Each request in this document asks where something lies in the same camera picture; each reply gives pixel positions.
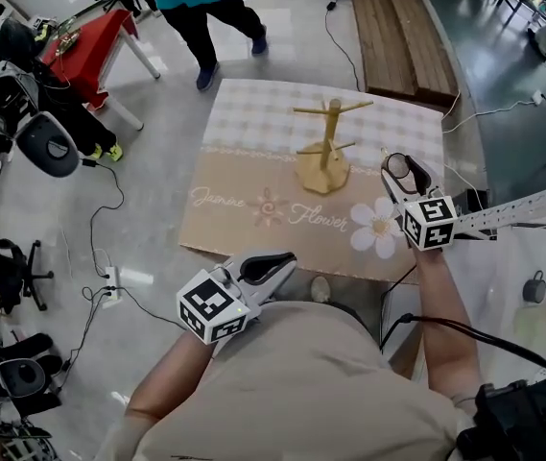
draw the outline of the electrical outlet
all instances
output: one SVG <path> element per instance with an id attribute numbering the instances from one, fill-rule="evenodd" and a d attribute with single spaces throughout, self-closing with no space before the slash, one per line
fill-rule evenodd
<path id="1" fill-rule="evenodd" d="M 109 287 L 119 287 L 119 272 L 116 266 L 107 266 L 104 269 L 105 273 L 108 275 L 107 286 Z M 119 288 L 115 290 L 109 290 L 110 296 L 108 297 L 109 301 L 119 300 Z"/>
<path id="2" fill-rule="evenodd" d="M 541 91 L 539 89 L 534 92 L 531 98 L 533 99 L 535 106 L 539 106 L 541 104 L 541 101 L 543 101 L 543 95 L 541 94 Z"/>

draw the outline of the black chair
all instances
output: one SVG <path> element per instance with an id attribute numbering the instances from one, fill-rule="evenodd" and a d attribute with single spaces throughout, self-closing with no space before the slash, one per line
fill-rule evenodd
<path id="1" fill-rule="evenodd" d="M 46 303 L 39 297 L 34 280 L 52 279 L 53 272 L 46 275 L 34 275 L 34 255 L 36 248 L 40 247 L 40 241 L 32 244 L 29 257 L 26 259 L 21 249 L 8 239 L 0 239 L 0 250 L 10 250 L 11 256 L 0 253 L 0 303 L 7 314 L 12 308 L 21 303 L 21 290 L 25 297 L 32 297 L 41 311 L 47 309 Z"/>

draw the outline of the red tablecloth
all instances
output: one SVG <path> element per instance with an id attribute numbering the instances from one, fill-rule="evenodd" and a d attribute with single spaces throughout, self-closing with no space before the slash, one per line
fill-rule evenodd
<path id="1" fill-rule="evenodd" d="M 62 82 L 70 81 L 84 102 L 99 108 L 108 97 L 107 92 L 100 90 L 100 73 L 121 26 L 131 35 L 138 36 L 129 11 L 112 11 L 84 24 L 76 44 L 62 57 L 55 56 L 59 41 L 51 43 L 42 61 L 51 66 Z"/>

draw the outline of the yellow shoe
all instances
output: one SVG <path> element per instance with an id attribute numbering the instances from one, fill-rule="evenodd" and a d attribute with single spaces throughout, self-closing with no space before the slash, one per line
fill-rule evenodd
<path id="1" fill-rule="evenodd" d="M 98 160 L 102 156 L 102 147 L 96 143 L 96 150 L 93 151 L 93 154 L 89 158 L 93 160 Z"/>
<path id="2" fill-rule="evenodd" d="M 116 162 L 123 156 L 123 149 L 119 146 L 118 143 L 115 143 L 112 147 L 110 147 L 107 155 Z"/>

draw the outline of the wooden mug tree stand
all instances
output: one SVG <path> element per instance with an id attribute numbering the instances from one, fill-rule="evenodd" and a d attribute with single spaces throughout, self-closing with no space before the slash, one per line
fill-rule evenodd
<path id="1" fill-rule="evenodd" d="M 345 159 L 342 149 L 355 145 L 349 142 L 343 145 L 334 143 L 334 135 L 339 122 L 339 115 L 352 109 L 370 106 L 372 101 L 358 103 L 354 106 L 341 108 L 339 99 L 332 99 L 326 109 L 322 102 L 322 109 L 294 108 L 294 112 L 311 112 L 326 115 L 326 132 L 322 142 L 308 145 L 297 151 L 298 163 L 296 172 L 304 189 L 316 191 L 322 195 L 342 188 L 349 176 L 349 162 Z"/>

